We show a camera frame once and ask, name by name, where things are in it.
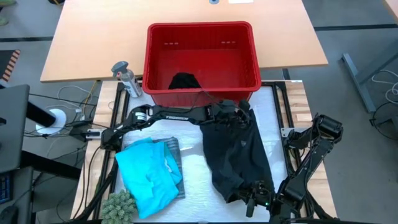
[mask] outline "turquoise towel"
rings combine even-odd
[[[136,198],[140,218],[161,211],[177,195],[182,179],[177,163],[164,142],[136,141],[116,154],[124,185]]]

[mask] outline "black garment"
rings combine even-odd
[[[194,75],[178,72],[174,75],[172,82],[169,85],[169,90],[174,90],[178,88],[201,88],[198,80]]]
[[[238,189],[249,188],[258,180],[263,180],[265,188],[274,192],[271,168],[253,110],[249,115],[252,122],[246,130],[231,130],[221,124],[200,126],[213,185],[227,203],[238,199],[235,194]]]

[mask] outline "green spiky toy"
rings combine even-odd
[[[136,212],[136,201],[129,191],[112,193],[103,203],[102,224],[131,224],[132,215]]]

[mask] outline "gray bottle cap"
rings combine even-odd
[[[113,77],[116,77],[116,75],[121,72],[121,73],[127,73],[127,66],[129,64],[125,61],[118,62],[113,65],[111,71],[113,72]]]

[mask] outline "gray floor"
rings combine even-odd
[[[314,26],[344,26],[364,24],[394,23],[381,1],[377,0],[303,0]],[[47,1],[19,0],[18,5],[5,8],[0,16],[7,16],[11,23],[0,27],[0,38],[51,36],[57,25],[60,8]],[[338,216],[343,220],[396,223],[398,213],[398,142],[380,135],[370,124],[371,114],[364,110],[347,70],[340,58],[349,53],[358,68],[364,67],[378,52],[398,38],[398,29],[351,30],[317,32],[326,53],[329,66],[319,68],[289,69],[292,79],[303,80],[312,113],[325,113],[344,124],[343,140],[336,145],[327,157],[325,164],[333,200]],[[64,85],[78,85],[90,89],[92,82],[43,84],[39,77],[44,66],[50,42],[0,43],[0,50],[20,49],[21,58],[14,70],[10,85],[29,84],[32,93],[55,96]],[[388,66],[398,72],[398,62]],[[281,79],[280,70],[264,70],[262,77]],[[383,80],[396,78],[381,75]],[[376,105],[384,103],[384,92],[390,88],[383,84],[368,83]],[[62,97],[82,100],[86,95],[73,90],[65,90]],[[58,104],[56,101],[31,98],[40,106]],[[388,106],[381,114],[393,113],[395,106]],[[68,118],[73,118],[72,111]],[[27,122],[27,130],[33,129],[33,123]],[[385,128],[387,134],[395,134]],[[25,150],[45,156],[52,140],[41,138],[25,139]],[[49,157],[56,157],[81,146],[73,138],[58,142]],[[75,182],[58,181],[62,197],[73,188]],[[71,211],[69,199],[60,206],[60,215],[66,219]],[[40,223],[59,222],[55,209],[39,213]]]

